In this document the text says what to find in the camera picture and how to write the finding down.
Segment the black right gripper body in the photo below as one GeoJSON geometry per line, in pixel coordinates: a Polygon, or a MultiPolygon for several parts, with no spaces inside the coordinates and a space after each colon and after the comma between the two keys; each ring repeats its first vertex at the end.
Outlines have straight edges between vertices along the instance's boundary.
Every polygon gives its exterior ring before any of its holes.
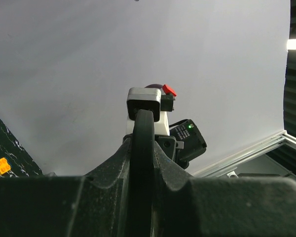
{"type": "Polygon", "coordinates": [[[164,156],[175,161],[176,151],[180,148],[174,136],[154,135],[152,133],[135,133],[125,135],[122,142],[122,157],[133,163],[153,163],[158,153],[157,148],[164,156]]]}

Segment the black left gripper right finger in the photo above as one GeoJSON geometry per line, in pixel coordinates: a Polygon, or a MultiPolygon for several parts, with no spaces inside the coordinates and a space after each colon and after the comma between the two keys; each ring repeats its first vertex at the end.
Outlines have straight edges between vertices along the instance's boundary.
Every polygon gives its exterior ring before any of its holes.
{"type": "Polygon", "coordinates": [[[296,237],[296,181],[196,178],[154,144],[154,237],[296,237]]]}

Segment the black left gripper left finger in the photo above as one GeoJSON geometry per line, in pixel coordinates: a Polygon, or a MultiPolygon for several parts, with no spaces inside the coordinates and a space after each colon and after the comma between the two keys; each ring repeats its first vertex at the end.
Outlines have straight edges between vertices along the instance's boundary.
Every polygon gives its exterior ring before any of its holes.
{"type": "Polygon", "coordinates": [[[0,178],[0,237],[124,236],[130,146],[85,176],[0,178]]]}

